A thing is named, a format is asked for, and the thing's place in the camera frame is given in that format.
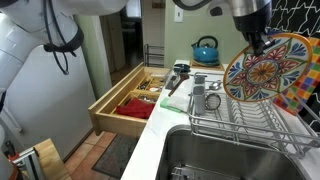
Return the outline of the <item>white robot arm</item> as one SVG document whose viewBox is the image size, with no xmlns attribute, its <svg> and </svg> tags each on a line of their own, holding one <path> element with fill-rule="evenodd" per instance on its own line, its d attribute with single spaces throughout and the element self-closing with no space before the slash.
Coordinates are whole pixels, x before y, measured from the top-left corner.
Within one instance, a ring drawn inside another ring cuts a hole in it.
<svg viewBox="0 0 320 180">
<path fill-rule="evenodd" d="M 0 94 L 12 84 L 34 48 L 42 45 L 55 55 L 74 54 L 84 33 L 73 20 L 75 15 L 110 15 L 123 9 L 129 0 L 0 0 Z M 266 26 L 272 17 L 272 0 L 172 0 L 186 11 L 208 7 L 233 16 L 236 29 L 260 55 L 271 46 Z"/>
</svg>

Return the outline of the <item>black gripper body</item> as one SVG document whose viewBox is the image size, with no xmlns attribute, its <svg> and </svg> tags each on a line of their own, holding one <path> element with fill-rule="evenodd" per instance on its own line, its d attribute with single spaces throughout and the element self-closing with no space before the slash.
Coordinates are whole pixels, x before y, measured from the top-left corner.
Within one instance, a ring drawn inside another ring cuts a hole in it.
<svg viewBox="0 0 320 180">
<path fill-rule="evenodd" d="M 228 0 L 235 27 L 248 42 L 257 42 L 271 19 L 272 0 Z"/>
</svg>

